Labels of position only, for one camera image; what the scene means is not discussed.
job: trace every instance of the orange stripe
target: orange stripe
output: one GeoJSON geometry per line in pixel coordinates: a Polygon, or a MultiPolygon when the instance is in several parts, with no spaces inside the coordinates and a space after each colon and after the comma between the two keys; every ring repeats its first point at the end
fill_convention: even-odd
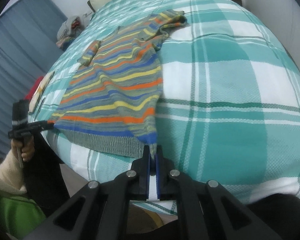
{"type": "MultiPolygon", "coordinates": [[[[118,64],[118,65],[114,65],[114,66],[108,67],[108,68],[107,68],[107,67],[103,67],[103,66],[101,66],[101,67],[102,67],[104,70],[111,70],[111,69],[114,69],[114,68],[118,68],[118,67],[122,66],[122,65],[125,64],[125,63],[135,63],[135,62],[138,62],[138,61],[140,60],[140,58],[141,58],[143,52],[145,52],[145,51],[146,51],[147,49],[149,49],[151,46],[152,46],[152,43],[150,43],[150,44],[149,44],[148,46],[146,46],[144,49],[140,50],[140,51],[138,52],[136,58],[135,58],[134,60],[132,60],[132,61],[125,60],[125,61],[121,62],[121,63],[118,64]]],[[[82,79],[84,79],[84,78],[86,78],[86,77],[92,75],[92,73],[93,73],[93,71],[92,71],[92,72],[89,72],[89,73],[87,73],[87,74],[84,74],[81,78],[79,78],[79,80],[82,80],[82,79]]],[[[70,82],[70,84],[74,84],[74,83],[76,83],[76,82],[78,82],[78,80],[73,80],[73,81],[70,82]]]]}
{"type": "Polygon", "coordinates": [[[63,116],[60,119],[63,120],[71,120],[71,121],[79,121],[79,122],[88,122],[88,123],[111,123],[111,122],[123,122],[125,124],[128,123],[143,123],[144,119],[149,115],[154,115],[155,110],[153,107],[146,109],[142,117],[131,117],[131,116],[116,116],[116,117],[100,117],[100,118],[87,118],[80,116],[63,116]]]}
{"type": "Polygon", "coordinates": [[[72,85],[72,84],[74,84],[74,83],[77,83],[77,82],[81,81],[82,79],[85,79],[86,77],[91,76],[91,75],[93,75],[93,74],[94,74],[94,71],[91,71],[91,72],[89,72],[89,73],[83,75],[81,78],[72,80],[72,81],[70,82],[70,85],[72,85]]]}
{"type": "MultiPolygon", "coordinates": [[[[124,34],[122,33],[121,35],[122,36],[125,36],[125,35],[127,35],[127,33],[128,32],[134,32],[134,30],[135,30],[135,28],[136,28],[136,26],[138,26],[138,25],[148,25],[149,23],[148,22],[142,22],[142,23],[134,23],[133,25],[130,25],[128,28],[126,28],[125,30],[124,30],[124,34]]],[[[114,37],[114,34],[112,34],[110,37],[107,37],[107,38],[105,38],[104,40],[103,40],[103,42],[110,42],[111,40],[109,40],[110,38],[112,38],[112,37],[114,37]]]]}
{"type": "Polygon", "coordinates": [[[149,45],[147,45],[144,49],[140,50],[140,51],[138,52],[138,54],[137,54],[137,56],[136,56],[136,58],[135,58],[134,60],[132,60],[132,61],[131,61],[131,60],[125,60],[125,61],[122,61],[122,62],[120,62],[118,65],[114,65],[114,66],[112,66],[112,67],[105,68],[105,70],[111,70],[111,69],[114,69],[114,68],[118,68],[118,67],[120,67],[120,66],[122,66],[123,64],[126,64],[126,63],[132,64],[132,63],[138,62],[138,61],[141,59],[142,54],[143,54],[145,51],[147,51],[150,47],[152,47],[152,43],[150,43],[149,45]]]}
{"type": "Polygon", "coordinates": [[[117,45],[118,43],[121,43],[121,42],[124,42],[124,41],[128,41],[128,40],[131,40],[131,36],[130,37],[127,37],[127,38],[124,38],[124,39],[119,39],[117,40],[116,42],[114,43],[111,43],[111,44],[106,44],[106,45],[103,45],[100,49],[99,49],[99,53],[105,51],[107,48],[112,48],[114,47],[115,45],[117,45]]]}
{"type": "Polygon", "coordinates": [[[106,55],[100,56],[100,54],[97,54],[95,58],[98,58],[98,59],[105,58],[105,57],[108,56],[108,53],[116,53],[116,52],[118,52],[119,50],[124,50],[124,49],[126,49],[126,48],[128,48],[128,47],[130,47],[130,46],[131,46],[131,43],[129,43],[129,44],[128,44],[127,46],[125,46],[125,47],[118,48],[118,49],[115,49],[115,50],[110,51],[110,52],[105,52],[105,53],[107,53],[106,55]]]}
{"type": "Polygon", "coordinates": [[[90,93],[99,92],[101,90],[104,90],[106,88],[106,85],[113,85],[113,86],[115,86],[115,87],[117,87],[121,90],[136,90],[136,89],[143,89],[143,88],[153,87],[153,86],[156,86],[156,85],[161,84],[161,83],[162,83],[162,78],[158,78],[157,80],[149,82],[149,83],[138,84],[138,85],[133,85],[133,86],[129,86],[129,87],[122,87],[122,86],[115,85],[111,81],[105,81],[105,82],[103,82],[102,87],[96,88],[94,90],[81,92],[77,95],[74,95],[72,97],[69,97],[67,99],[62,100],[60,104],[67,103],[67,102],[71,101],[72,99],[76,99],[76,98],[81,97],[83,95],[87,95],[87,94],[90,94],[90,93]]]}
{"type": "Polygon", "coordinates": [[[154,21],[157,22],[157,23],[159,23],[159,24],[163,22],[163,21],[161,21],[161,20],[158,19],[158,18],[154,19],[154,21]]]}

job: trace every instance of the blue stripe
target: blue stripe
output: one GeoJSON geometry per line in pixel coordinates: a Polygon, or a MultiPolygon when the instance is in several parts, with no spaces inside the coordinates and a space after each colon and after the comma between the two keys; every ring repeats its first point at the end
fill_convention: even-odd
{"type": "Polygon", "coordinates": [[[75,73],[75,75],[77,75],[77,74],[80,74],[81,72],[85,72],[85,71],[87,71],[89,68],[91,68],[92,66],[86,66],[86,67],[83,67],[82,69],[78,69],[77,71],[76,71],[76,73],[75,73]]]}
{"type": "Polygon", "coordinates": [[[149,27],[150,27],[151,29],[153,29],[154,31],[156,31],[156,30],[159,28],[159,26],[160,26],[160,25],[156,25],[156,24],[154,24],[153,22],[151,22],[151,23],[149,24],[149,27]]]}
{"type": "Polygon", "coordinates": [[[120,95],[124,96],[125,98],[136,100],[136,99],[140,99],[143,96],[149,95],[151,93],[145,93],[145,94],[141,94],[139,96],[132,97],[132,96],[125,95],[124,93],[120,92],[119,90],[109,90],[107,95],[103,95],[103,96],[99,96],[99,97],[93,97],[93,98],[85,98],[84,100],[76,102],[76,103],[73,103],[72,105],[60,107],[58,110],[64,110],[64,109],[71,108],[73,106],[79,106],[81,104],[85,104],[85,103],[88,103],[90,101],[95,101],[95,100],[110,98],[110,95],[112,95],[112,94],[120,94],[120,95]]]}
{"type": "Polygon", "coordinates": [[[131,47],[130,47],[130,48],[128,48],[128,49],[119,50],[118,52],[116,52],[116,53],[114,53],[114,54],[110,53],[110,54],[109,54],[108,56],[106,56],[103,60],[100,59],[100,58],[93,59],[93,62],[94,62],[94,63],[103,63],[103,62],[107,62],[107,61],[110,60],[110,59],[114,59],[114,58],[116,58],[116,57],[118,57],[118,56],[122,56],[122,54],[125,54],[125,53],[131,53],[131,52],[132,52],[132,49],[131,49],[131,47]]]}
{"type": "Polygon", "coordinates": [[[125,40],[125,41],[122,41],[122,42],[119,42],[119,43],[117,43],[117,44],[115,44],[115,45],[113,45],[113,46],[110,46],[110,47],[107,48],[107,49],[103,49],[103,50],[101,51],[101,53],[108,52],[108,51],[110,51],[111,49],[116,48],[117,46],[131,44],[131,42],[132,42],[132,39],[130,39],[130,40],[125,40]]]}
{"type": "Polygon", "coordinates": [[[128,35],[128,34],[131,34],[131,33],[137,32],[137,31],[140,31],[140,32],[141,32],[144,28],[145,28],[145,25],[143,25],[143,24],[139,25],[138,27],[135,27],[135,26],[134,26],[133,28],[130,27],[129,29],[124,30],[123,33],[120,33],[120,37],[114,35],[113,39],[107,40],[106,43],[109,44],[109,43],[111,43],[111,42],[113,42],[113,41],[116,41],[116,40],[118,40],[118,39],[121,39],[123,36],[126,36],[126,35],[128,35]]]}
{"type": "Polygon", "coordinates": [[[157,142],[157,133],[156,132],[152,132],[152,133],[148,133],[145,135],[141,135],[141,136],[137,136],[138,140],[140,142],[143,142],[145,144],[153,144],[157,142]]]}
{"type": "Polygon", "coordinates": [[[104,136],[118,136],[118,137],[134,137],[134,135],[130,131],[120,131],[120,132],[109,132],[109,131],[95,131],[90,129],[83,129],[80,127],[71,127],[67,125],[61,125],[58,123],[55,123],[54,128],[57,129],[64,129],[64,130],[71,130],[76,132],[83,132],[88,134],[94,134],[94,135],[104,135],[104,136]]]}
{"type": "Polygon", "coordinates": [[[85,54],[83,54],[84,57],[91,57],[94,56],[97,52],[93,50],[87,51],[85,54]]]}
{"type": "Polygon", "coordinates": [[[144,62],[144,63],[142,63],[142,64],[138,64],[137,65],[137,63],[136,64],[130,64],[130,65],[128,65],[126,68],[122,68],[122,69],[120,69],[120,70],[117,70],[117,71],[113,71],[113,72],[106,72],[105,73],[105,71],[107,70],[107,69],[104,69],[104,68],[97,68],[97,70],[95,70],[95,74],[94,75],[92,75],[92,76],[89,76],[87,79],[83,79],[82,81],[80,81],[80,82],[78,82],[77,84],[75,84],[75,85],[73,85],[73,86],[71,86],[71,87],[68,87],[67,88],[67,92],[69,92],[70,90],[72,90],[72,89],[75,89],[75,88],[77,88],[78,86],[80,86],[80,85],[82,85],[82,84],[85,84],[86,82],[88,82],[88,81],[91,81],[91,80],[94,80],[94,79],[96,79],[97,78],[97,75],[100,73],[100,72],[103,72],[104,74],[106,74],[106,75],[115,75],[115,74],[120,74],[120,73],[122,73],[122,72],[125,72],[125,71],[128,71],[129,69],[132,69],[132,68],[140,68],[140,67],[144,67],[144,66],[149,66],[150,64],[152,64],[152,63],[154,63],[154,61],[157,59],[157,54],[152,54],[151,55],[151,57],[148,59],[148,61],[146,61],[146,62],[144,62]]]}

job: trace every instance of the striped sweater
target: striped sweater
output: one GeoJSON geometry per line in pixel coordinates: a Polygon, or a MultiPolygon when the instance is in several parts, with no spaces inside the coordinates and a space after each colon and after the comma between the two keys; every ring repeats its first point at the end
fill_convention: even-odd
{"type": "Polygon", "coordinates": [[[162,93],[156,50],[169,36],[166,28],[186,24],[183,14],[151,14],[90,44],[51,116],[54,127],[95,151],[140,158],[149,145],[154,156],[155,106],[162,93]]]}

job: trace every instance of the metal screw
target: metal screw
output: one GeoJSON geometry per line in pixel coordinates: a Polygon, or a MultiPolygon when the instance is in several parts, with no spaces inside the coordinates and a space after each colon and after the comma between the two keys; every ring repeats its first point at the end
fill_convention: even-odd
{"type": "Polygon", "coordinates": [[[129,178],[132,178],[132,177],[134,177],[136,175],[137,175],[137,173],[135,171],[133,171],[133,170],[127,171],[127,176],[129,178]]]}
{"type": "Polygon", "coordinates": [[[92,180],[88,183],[89,188],[96,188],[96,187],[98,187],[98,185],[99,185],[99,182],[97,182],[95,180],[92,180]]]}
{"type": "Polygon", "coordinates": [[[219,183],[217,181],[215,181],[215,180],[209,180],[208,181],[208,185],[210,187],[218,187],[219,183]]]}
{"type": "Polygon", "coordinates": [[[180,171],[178,170],[171,170],[170,171],[170,175],[173,176],[173,177],[177,177],[180,175],[180,171]]]}

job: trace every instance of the bed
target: bed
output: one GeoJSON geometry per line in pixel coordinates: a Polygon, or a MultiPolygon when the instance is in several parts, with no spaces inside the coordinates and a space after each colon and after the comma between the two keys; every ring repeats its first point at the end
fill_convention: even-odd
{"type": "MultiPolygon", "coordinates": [[[[55,74],[29,121],[47,120],[94,40],[150,13],[184,11],[158,51],[163,95],[156,107],[164,156],[193,179],[215,179],[243,203],[274,193],[300,198],[300,72],[272,32],[231,0],[112,0],[52,66],[55,74]]],[[[131,167],[122,157],[71,143],[57,130],[44,138],[72,170],[106,182],[131,167]]],[[[155,177],[147,202],[137,205],[176,214],[159,202],[155,177]]]]}

